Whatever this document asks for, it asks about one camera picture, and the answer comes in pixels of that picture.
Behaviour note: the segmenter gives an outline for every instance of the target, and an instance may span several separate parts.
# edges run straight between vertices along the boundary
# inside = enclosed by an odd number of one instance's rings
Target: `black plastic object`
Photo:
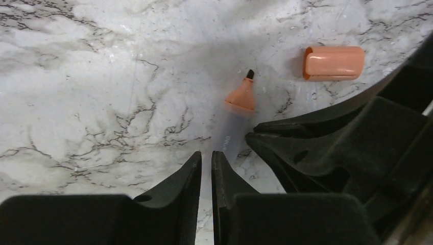
[[[125,195],[24,195],[0,206],[1,244],[194,244],[201,154],[131,200]]]
[[[212,156],[215,245],[379,244],[357,199],[339,193],[260,194],[221,152]]]
[[[332,107],[259,124],[248,145],[287,192],[342,192],[385,239],[433,173],[433,35],[400,68]]]

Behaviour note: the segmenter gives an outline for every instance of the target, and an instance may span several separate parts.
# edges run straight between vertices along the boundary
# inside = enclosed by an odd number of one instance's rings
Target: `orange marker cap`
[[[305,50],[303,75],[309,81],[357,79],[365,54],[360,47],[311,46]]]
[[[232,110],[254,113],[255,99],[253,93],[254,72],[250,70],[239,88],[231,92],[226,98],[226,104]]]

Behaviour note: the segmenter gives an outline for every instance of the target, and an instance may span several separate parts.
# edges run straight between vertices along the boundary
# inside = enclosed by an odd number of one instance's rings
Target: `marble surface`
[[[433,30],[433,0],[3,0],[0,201],[24,193],[132,197],[204,151],[224,97],[256,71],[251,125],[341,102]],[[355,81],[304,82],[303,49],[359,45]],[[236,171],[283,192],[245,146]],[[211,244],[201,200],[196,244]]]

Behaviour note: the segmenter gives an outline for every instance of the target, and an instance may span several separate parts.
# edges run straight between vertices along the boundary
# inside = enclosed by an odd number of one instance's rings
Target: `orange marker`
[[[241,86],[227,96],[224,101],[224,110],[217,114],[210,148],[203,154],[201,198],[212,200],[212,152],[223,152],[230,164],[236,161],[248,131],[250,119],[254,115],[253,77],[254,72],[250,70]]]
[[[254,72],[250,70],[241,86],[231,92],[226,100],[222,116],[212,135],[212,150],[226,155],[230,164],[234,164],[254,115],[255,99],[253,94]]]

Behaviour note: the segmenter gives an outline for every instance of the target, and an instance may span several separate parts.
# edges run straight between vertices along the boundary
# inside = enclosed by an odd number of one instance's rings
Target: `white marble countertop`
[[[148,190],[205,150],[215,111],[256,72],[257,115],[341,102],[433,30],[433,0],[6,0],[0,3],[0,201],[25,193]],[[359,45],[355,81],[305,82],[309,45]],[[283,192],[248,148],[236,171]],[[211,205],[197,244],[213,241]]]

